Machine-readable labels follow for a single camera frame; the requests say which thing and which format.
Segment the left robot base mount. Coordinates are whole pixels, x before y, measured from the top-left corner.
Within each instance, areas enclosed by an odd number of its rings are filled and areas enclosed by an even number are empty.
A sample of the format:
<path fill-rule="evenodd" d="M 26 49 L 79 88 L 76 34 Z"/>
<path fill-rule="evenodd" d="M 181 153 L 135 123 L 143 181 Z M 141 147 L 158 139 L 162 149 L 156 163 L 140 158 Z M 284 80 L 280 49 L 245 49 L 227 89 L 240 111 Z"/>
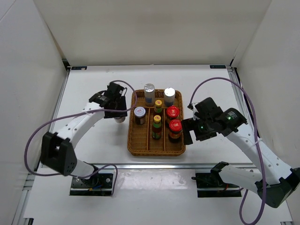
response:
<path fill-rule="evenodd" d="M 112 196 L 115 188 L 114 169 L 101 170 L 92 180 L 72 178 L 70 196 Z"/>

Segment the yellow-cap sauce bottle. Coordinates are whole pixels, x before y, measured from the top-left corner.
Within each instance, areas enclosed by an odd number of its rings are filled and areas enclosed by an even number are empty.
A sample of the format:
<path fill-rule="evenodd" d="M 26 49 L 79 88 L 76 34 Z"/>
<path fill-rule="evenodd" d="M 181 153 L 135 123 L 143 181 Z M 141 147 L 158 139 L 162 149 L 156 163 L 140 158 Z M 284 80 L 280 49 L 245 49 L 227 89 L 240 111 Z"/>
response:
<path fill-rule="evenodd" d="M 162 121 L 161 121 L 161 116 L 155 115 L 153 117 L 153 123 L 152 123 L 152 138 L 153 139 L 160 139 L 162 136 Z"/>
<path fill-rule="evenodd" d="M 162 111 L 163 111 L 162 101 L 158 99 L 155 101 L 154 113 L 161 114 Z"/>

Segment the grey-lid spice jar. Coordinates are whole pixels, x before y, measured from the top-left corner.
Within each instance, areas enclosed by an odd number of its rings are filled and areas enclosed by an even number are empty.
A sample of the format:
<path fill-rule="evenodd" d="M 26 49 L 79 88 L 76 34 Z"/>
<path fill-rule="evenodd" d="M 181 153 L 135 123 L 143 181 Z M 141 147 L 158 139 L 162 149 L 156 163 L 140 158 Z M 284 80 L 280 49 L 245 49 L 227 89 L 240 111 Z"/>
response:
<path fill-rule="evenodd" d="M 123 123 L 125 121 L 126 117 L 117 117 L 117 118 L 114 118 L 114 120 L 117 122 L 117 123 Z"/>
<path fill-rule="evenodd" d="M 146 122 L 146 110 L 144 107 L 136 107 L 134 109 L 135 122 L 137 125 L 142 125 Z"/>

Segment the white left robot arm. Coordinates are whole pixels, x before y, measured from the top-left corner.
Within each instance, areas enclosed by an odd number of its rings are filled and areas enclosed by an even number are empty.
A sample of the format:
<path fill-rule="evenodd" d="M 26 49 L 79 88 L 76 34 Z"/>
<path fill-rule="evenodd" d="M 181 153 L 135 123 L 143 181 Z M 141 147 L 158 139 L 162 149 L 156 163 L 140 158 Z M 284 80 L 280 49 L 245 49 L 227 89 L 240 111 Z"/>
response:
<path fill-rule="evenodd" d="M 42 139 L 41 162 L 63 176 L 77 177 L 92 188 L 98 183 L 98 167 L 77 159 L 75 147 L 80 139 L 101 119 L 123 119 L 130 112 L 127 149 L 133 156 L 179 156 L 192 144 L 190 133 L 184 131 L 182 97 L 175 93 L 175 104 L 169 107 L 141 105 L 143 95 L 133 92 L 131 108 L 121 94 L 101 91 L 93 95 L 82 113 L 55 133 Z"/>

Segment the red-lid sauce jar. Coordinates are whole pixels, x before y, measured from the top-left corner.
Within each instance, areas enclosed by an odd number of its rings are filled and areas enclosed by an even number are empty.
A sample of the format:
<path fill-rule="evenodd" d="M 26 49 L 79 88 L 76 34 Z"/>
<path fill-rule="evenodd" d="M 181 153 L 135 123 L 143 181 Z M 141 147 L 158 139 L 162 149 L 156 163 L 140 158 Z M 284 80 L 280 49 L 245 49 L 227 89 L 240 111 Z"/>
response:
<path fill-rule="evenodd" d="M 171 120 L 169 123 L 168 139 L 172 143 L 178 143 L 181 141 L 182 124 L 178 119 Z"/>
<path fill-rule="evenodd" d="M 169 123 L 172 120 L 178 119 L 178 117 L 180 115 L 180 109 L 178 107 L 172 105 L 166 109 L 165 115 L 166 115 L 166 123 L 167 123 L 167 125 L 169 125 Z"/>

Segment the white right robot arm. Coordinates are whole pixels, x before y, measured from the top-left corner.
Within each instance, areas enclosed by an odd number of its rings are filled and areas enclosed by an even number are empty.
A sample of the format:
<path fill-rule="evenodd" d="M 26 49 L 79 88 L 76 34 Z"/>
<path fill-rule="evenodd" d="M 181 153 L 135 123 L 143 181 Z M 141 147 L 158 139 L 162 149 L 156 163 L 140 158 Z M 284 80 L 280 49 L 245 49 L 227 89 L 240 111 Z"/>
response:
<path fill-rule="evenodd" d="M 201 132 L 222 134 L 259 170 L 259 173 L 252 173 L 220 162 L 210 171 L 210 181 L 215 187 L 234 184 L 257 193 L 268 206 L 278 208 L 299 186 L 299 168 L 291 168 L 263 141 L 259 141 L 247 119 L 238 110 L 229 108 L 222 111 L 220 107 L 201 110 L 194 106 L 193 121 L 199 123 Z"/>

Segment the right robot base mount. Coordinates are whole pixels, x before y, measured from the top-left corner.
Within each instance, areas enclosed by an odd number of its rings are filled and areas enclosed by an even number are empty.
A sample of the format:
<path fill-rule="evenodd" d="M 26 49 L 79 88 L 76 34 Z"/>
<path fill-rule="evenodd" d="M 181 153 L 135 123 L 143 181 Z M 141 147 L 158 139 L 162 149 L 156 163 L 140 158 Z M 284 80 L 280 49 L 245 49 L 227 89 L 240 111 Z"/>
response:
<path fill-rule="evenodd" d="M 234 184 L 218 184 L 207 169 L 196 169 L 191 179 L 196 184 L 198 198 L 242 197 L 242 188 Z"/>

